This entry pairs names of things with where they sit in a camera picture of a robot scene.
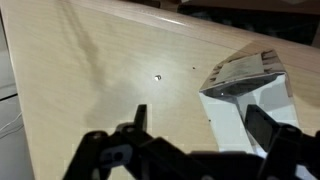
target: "table surface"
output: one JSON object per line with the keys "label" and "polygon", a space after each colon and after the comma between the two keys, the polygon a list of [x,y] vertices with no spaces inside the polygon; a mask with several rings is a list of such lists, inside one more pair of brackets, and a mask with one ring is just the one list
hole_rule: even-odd
{"label": "table surface", "polygon": [[0,5],[36,179],[61,179],[86,132],[111,134],[142,103],[153,136],[217,150],[198,90],[217,63],[266,49],[289,73],[301,128],[320,129],[318,49],[125,1]]}

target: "small hole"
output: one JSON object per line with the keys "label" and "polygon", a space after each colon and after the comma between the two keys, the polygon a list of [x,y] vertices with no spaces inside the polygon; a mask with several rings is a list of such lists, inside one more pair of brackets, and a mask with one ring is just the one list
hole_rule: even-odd
{"label": "small hole", "polygon": [[115,161],[121,161],[123,158],[123,154],[121,152],[117,152],[116,154],[114,154],[113,159]]}
{"label": "small hole", "polygon": [[156,75],[156,76],[154,77],[154,79],[155,79],[156,81],[160,81],[160,80],[161,80],[161,76],[160,76],[160,75]]}

